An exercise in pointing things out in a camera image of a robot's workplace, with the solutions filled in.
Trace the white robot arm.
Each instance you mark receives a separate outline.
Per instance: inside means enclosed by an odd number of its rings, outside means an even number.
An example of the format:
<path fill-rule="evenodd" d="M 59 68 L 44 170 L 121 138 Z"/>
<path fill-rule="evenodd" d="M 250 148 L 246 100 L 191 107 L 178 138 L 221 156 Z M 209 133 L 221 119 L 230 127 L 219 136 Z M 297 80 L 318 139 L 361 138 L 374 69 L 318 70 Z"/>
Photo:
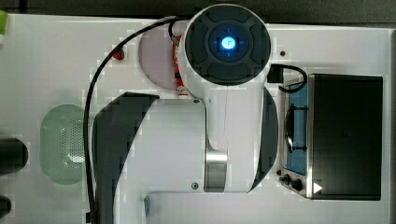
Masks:
<path fill-rule="evenodd" d="M 155 193 L 248 193 L 274 164 L 271 38 L 251 10 L 207 7 L 180 38 L 185 99 L 125 92 L 92 127 L 97 224 L 149 224 Z"/>

